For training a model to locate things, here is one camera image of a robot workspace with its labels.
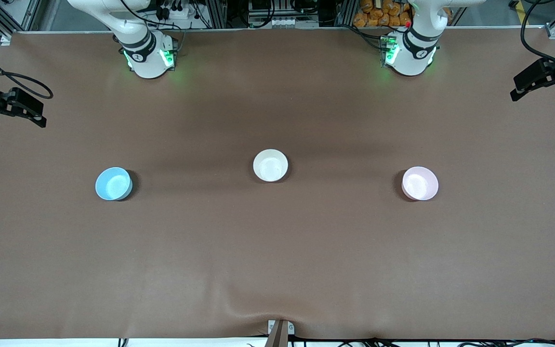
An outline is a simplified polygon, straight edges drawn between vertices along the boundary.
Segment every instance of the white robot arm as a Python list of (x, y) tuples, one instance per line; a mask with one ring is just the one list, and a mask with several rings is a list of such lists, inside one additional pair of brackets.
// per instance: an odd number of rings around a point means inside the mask
[(385, 62), (398, 73), (419, 75), (432, 63), (436, 42), (447, 27), (449, 18), (444, 7), (466, 7), (485, 0), (408, 0), (414, 8), (412, 25), (405, 31), (394, 31), (393, 48), (385, 53)]
[[(117, 18), (112, 13), (127, 13), (121, 0), (68, 0), (70, 5), (90, 14), (113, 31), (128, 59), (128, 65), (143, 79), (160, 77), (174, 66), (176, 52), (172, 37), (158, 30), (150, 30), (137, 18)], [(132, 11), (149, 6), (150, 0), (126, 0)]]

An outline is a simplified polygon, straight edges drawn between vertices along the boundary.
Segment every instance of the brown table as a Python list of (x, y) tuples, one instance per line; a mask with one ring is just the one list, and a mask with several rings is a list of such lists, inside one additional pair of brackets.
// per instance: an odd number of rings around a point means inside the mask
[[(537, 48), (555, 54), (544, 30)], [(110, 35), (15, 35), (48, 126), (1, 116), (0, 338), (555, 338), (555, 92), (517, 29), (452, 29), (421, 76), (353, 33), (191, 33), (142, 80)], [(0, 79), (0, 88), (11, 83)], [(251, 161), (284, 151), (261, 184)], [(125, 202), (101, 170), (135, 172)], [(408, 202), (400, 172), (440, 192)]]

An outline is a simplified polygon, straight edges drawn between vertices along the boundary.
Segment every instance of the yellow tape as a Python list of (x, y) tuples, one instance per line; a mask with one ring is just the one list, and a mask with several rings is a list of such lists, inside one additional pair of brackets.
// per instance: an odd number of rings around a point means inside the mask
[(519, 0), (519, 2), (517, 3), (517, 6), (515, 6), (515, 11), (517, 11), (517, 17), (519, 17), (520, 24), (524, 24), (526, 11), (524, 10), (524, 4), (522, 4), (522, 0)]

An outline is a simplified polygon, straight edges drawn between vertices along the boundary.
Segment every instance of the white bowl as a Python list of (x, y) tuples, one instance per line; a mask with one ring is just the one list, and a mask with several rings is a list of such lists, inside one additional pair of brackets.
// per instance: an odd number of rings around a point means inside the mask
[(401, 180), (401, 189), (412, 200), (430, 200), (438, 193), (438, 178), (425, 167), (410, 167)]
[(253, 163), (254, 174), (265, 182), (275, 182), (286, 175), (288, 159), (277, 149), (265, 149), (256, 154)]
[(95, 180), (95, 192), (104, 200), (121, 200), (132, 192), (130, 174), (121, 167), (106, 169)]

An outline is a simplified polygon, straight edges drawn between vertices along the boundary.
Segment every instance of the bowl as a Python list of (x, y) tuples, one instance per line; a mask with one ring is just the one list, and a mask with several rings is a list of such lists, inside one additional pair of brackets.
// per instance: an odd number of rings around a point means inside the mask
[(430, 200), (438, 193), (438, 178), (428, 168), (410, 167), (401, 180), (401, 189), (412, 200)]
[(121, 167), (102, 171), (95, 180), (95, 192), (104, 200), (121, 200), (132, 192), (130, 174)]
[(288, 171), (288, 159), (277, 149), (265, 149), (256, 154), (253, 163), (254, 174), (265, 182), (280, 180)]

